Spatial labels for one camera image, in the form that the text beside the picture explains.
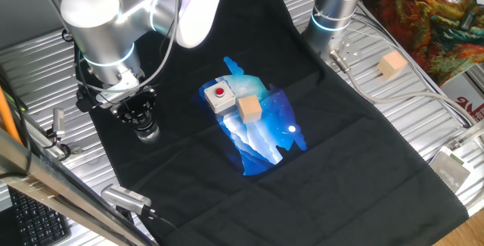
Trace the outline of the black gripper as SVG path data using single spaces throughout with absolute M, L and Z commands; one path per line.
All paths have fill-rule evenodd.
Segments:
M 110 112 L 123 123 L 140 123 L 140 120 L 151 117 L 156 98 L 156 90 L 148 86 L 118 105 L 112 106 Z

